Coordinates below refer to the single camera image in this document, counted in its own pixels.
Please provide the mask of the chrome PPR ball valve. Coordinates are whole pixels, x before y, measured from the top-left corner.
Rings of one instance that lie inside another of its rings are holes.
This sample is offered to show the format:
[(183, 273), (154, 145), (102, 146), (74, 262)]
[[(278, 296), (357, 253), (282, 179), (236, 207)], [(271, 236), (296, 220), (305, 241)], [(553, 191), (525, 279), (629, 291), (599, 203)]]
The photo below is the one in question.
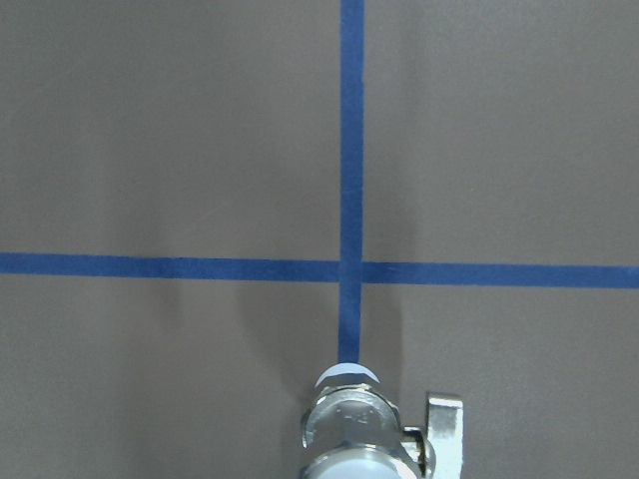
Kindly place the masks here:
[(303, 416), (301, 478), (460, 478), (463, 402), (426, 394), (425, 422), (407, 426), (358, 363), (342, 362), (319, 377)]

